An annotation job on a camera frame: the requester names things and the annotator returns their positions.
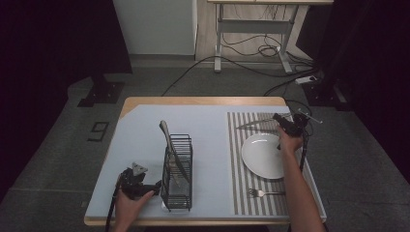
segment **dish rack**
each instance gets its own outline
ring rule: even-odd
[[[183,172],[176,166],[173,154],[165,149],[162,171],[161,198],[169,212],[173,209],[188,209],[192,207],[192,144],[188,134],[170,134],[175,156],[182,163]]]

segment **power strip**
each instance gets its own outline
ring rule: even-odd
[[[314,75],[310,75],[310,76],[306,76],[306,77],[301,77],[301,78],[297,78],[295,80],[296,84],[304,84],[304,83],[309,83],[311,81],[316,81],[318,80],[318,78]]]

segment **gray carpet floor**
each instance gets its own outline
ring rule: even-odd
[[[83,217],[124,100],[160,96],[186,69],[137,67],[134,74],[109,74],[108,80],[126,83],[120,100],[91,108],[77,107],[92,86],[90,78],[72,85],[57,122],[0,205],[0,231],[103,231],[85,225]],[[263,96],[286,80],[236,68],[222,73],[195,68],[166,95]],[[307,103],[294,83],[271,96],[284,92],[287,99]],[[332,107],[311,110],[324,123],[312,124],[307,158],[330,231],[409,231],[410,187],[355,113]],[[102,142],[87,141],[95,122],[109,123]],[[270,231],[286,228],[269,226]]]

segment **person's left hand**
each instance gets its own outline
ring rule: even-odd
[[[138,218],[142,207],[154,195],[153,191],[145,193],[138,200],[130,200],[122,190],[118,190],[115,202],[114,232],[127,231],[131,224]]]

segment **human arm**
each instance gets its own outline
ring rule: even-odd
[[[153,191],[147,192],[138,200],[130,200],[121,190],[118,191],[115,202],[115,224],[113,232],[125,232],[138,218],[142,207],[154,195]]]
[[[303,138],[291,137],[281,127],[278,127],[278,130],[292,231],[325,231],[313,195],[295,157],[295,152],[303,144]]]

